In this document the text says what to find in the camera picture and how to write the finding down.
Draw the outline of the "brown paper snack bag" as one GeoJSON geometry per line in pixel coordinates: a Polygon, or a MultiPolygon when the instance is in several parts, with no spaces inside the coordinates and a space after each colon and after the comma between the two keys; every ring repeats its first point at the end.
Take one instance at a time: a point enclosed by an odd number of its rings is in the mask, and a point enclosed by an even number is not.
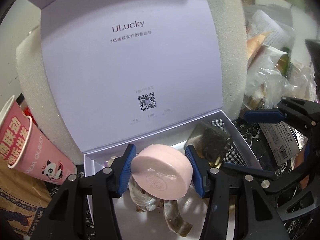
{"type": "Polygon", "coordinates": [[[32,236],[51,196],[44,181],[10,169],[1,160],[1,213],[19,235],[32,236]]]}

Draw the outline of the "gold rectangular box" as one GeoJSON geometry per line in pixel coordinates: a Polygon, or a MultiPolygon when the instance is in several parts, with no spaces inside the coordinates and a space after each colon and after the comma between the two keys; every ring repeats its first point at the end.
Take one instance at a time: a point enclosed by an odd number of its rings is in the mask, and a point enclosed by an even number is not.
{"type": "Polygon", "coordinates": [[[220,156],[218,156],[215,161],[209,162],[211,167],[217,167],[217,168],[220,168],[221,163],[222,163],[222,158],[220,156]]]}

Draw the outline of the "pink round compact case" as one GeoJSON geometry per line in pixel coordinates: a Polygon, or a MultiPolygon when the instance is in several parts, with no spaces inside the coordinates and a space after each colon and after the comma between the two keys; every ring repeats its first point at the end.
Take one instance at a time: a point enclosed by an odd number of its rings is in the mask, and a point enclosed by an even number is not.
{"type": "Polygon", "coordinates": [[[133,158],[131,174],[150,195],[163,200],[178,200],[189,190],[193,167],[180,151],[156,144],[146,147],[133,158]]]}

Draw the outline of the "lavender open gift box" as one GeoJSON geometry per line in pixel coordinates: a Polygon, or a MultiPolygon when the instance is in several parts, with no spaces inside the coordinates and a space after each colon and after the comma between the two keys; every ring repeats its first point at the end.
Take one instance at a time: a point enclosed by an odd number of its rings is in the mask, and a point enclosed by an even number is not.
{"type": "Polygon", "coordinates": [[[86,239],[87,212],[96,239],[178,239],[161,210],[136,213],[117,194],[117,162],[128,144],[136,155],[154,144],[183,153],[198,123],[222,119],[245,163],[260,167],[222,110],[207,0],[28,1],[41,11],[50,91],[82,153],[71,161],[85,168],[84,177],[71,174],[60,186],[32,239],[86,239]]]}

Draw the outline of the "clear plastic bag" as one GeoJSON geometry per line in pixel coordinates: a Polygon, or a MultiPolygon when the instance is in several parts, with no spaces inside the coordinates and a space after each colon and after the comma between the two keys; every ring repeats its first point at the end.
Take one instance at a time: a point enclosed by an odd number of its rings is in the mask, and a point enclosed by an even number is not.
{"type": "Polygon", "coordinates": [[[291,64],[287,77],[277,68],[250,70],[243,104],[248,109],[271,109],[286,96],[318,102],[314,78],[314,70],[304,65],[291,64]]]}

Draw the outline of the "black white gingham scrunchie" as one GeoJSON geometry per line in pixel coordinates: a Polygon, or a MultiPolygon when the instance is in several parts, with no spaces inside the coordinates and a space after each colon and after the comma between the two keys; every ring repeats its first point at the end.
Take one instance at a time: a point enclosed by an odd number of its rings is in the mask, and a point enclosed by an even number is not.
{"type": "MultiPolygon", "coordinates": [[[[226,131],[225,126],[224,126],[224,122],[222,119],[213,120],[211,122],[211,124],[216,126],[219,129],[223,130],[224,132],[226,131]]],[[[226,163],[231,163],[231,164],[235,164],[235,165],[246,166],[246,163],[244,162],[239,151],[235,148],[234,144],[232,144],[229,147],[229,150],[226,153],[223,161],[226,163]]]]}

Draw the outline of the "lower pink panda cup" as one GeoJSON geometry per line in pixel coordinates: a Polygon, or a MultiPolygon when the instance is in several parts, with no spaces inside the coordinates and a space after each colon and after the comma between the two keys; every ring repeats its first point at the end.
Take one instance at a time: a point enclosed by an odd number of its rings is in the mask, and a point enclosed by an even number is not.
{"type": "Polygon", "coordinates": [[[8,168],[56,185],[62,185],[69,175],[77,173],[76,165],[33,122],[30,122],[20,155],[8,168]]]}

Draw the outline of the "pearl wavy hair claw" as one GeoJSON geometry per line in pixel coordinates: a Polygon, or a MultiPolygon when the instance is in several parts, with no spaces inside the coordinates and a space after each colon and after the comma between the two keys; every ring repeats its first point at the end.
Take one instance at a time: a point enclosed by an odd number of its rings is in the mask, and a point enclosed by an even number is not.
{"type": "Polygon", "coordinates": [[[178,200],[163,200],[150,195],[135,182],[132,175],[129,179],[127,191],[123,196],[124,203],[128,203],[129,208],[136,213],[150,214],[161,209],[163,219],[169,230],[180,237],[186,237],[193,225],[182,217],[178,200]]]}

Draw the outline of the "black translucent hair claw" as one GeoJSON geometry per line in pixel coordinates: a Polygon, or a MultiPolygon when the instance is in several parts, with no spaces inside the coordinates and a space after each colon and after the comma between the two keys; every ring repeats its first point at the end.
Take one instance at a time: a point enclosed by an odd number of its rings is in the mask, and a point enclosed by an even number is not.
{"type": "Polygon", "coordinates": [[[215,125],[201,122],[195,126],[184,149],[193,145],[200,158],[215,164],[223,160],[232,144],[233,138],[229,133],[215,125]]]}

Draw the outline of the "white printed paper sheet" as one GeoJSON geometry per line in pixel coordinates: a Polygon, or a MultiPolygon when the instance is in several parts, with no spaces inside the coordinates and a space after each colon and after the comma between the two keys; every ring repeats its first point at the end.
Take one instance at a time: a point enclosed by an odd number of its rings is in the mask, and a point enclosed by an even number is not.
{"type": "Polygon", "coordinates": [[[275,21],[262,10],[257,10],[249,20],[247,39],[258,35],[266,35],[264,44],[276,49],[288,48],[291,50],[296,39],[296,31],[289,25],[275,21]]]}

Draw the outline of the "white foam block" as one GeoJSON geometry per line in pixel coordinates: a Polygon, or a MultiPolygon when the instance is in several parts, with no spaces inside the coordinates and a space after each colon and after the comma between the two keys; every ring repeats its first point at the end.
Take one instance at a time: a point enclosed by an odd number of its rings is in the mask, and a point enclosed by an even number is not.
{"type": "MultiPolygon", "coordinates": [[[[241,0],[207,0],[217,33],[222,67],[223,112],[238,118],[247,78],[247,37],[241,0]]],[[[40,29],[36,27],[16,48],[16,69],[27,104],[39,128],[68,158],[78,163],[76,146],[54,102],[45,75],[40,29]]]]}

